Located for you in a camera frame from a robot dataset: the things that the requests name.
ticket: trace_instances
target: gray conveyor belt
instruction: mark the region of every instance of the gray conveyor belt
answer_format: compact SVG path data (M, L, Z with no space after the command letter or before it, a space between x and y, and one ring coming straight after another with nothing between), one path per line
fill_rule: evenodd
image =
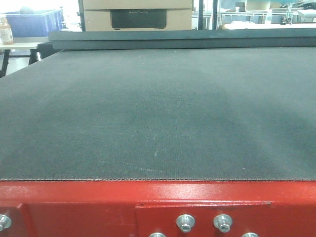
M57 53L0 79L0 180L316 180L315 58Z

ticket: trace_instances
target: white table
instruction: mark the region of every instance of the white table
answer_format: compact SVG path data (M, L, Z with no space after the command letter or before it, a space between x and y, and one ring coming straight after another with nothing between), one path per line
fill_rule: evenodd
M29 64L37 62L37 48L38 44L42 42L17 42L9 45L0 45L0 49L4 50L4 58L2 62L2 68L0 71L0 78L4 77L9 64L9 58L30 58ZM13 49L27 49L30 51L30 55L10 55Z
M295 24L254 24L247 22L237 22L223 25L223 30L243 30L243 29L298 29L316 28L316 23L295 23Z

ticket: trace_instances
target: blue plastic bin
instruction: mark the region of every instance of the blue plastic bin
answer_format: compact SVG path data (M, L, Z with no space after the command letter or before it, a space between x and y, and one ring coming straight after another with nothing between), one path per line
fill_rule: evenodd
M46 37L62 30L61 10L36 11L34 14L6 13L13 37Z

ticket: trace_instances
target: metal bolt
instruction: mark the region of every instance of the metal bolt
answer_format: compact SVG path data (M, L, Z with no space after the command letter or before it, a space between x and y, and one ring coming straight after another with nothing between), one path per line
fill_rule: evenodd
M152 233L149 237L166 237L166 236L162 233Z
M242 237L259 237L256 233L245 233Z
M190 232L195 223L196 221L191 215L184 214L177 218L177 226L184 233Z
M214 226L220 230L220 232L226 233L231 230L233 220L229 215L219 215L214 218Z
M11 219L5 215L0 215L0 231L11 226Z

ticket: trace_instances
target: cardboard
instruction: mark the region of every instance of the cardboard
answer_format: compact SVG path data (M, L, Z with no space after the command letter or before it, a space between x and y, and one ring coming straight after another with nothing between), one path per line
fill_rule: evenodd
M167 26L164 29L132 28L115 30L111 26L111 13L109 10L85 10L86 31L176 31L191 30L191 9L169 9L167 12Z
M191 0L83 0L85 10L192 9Z

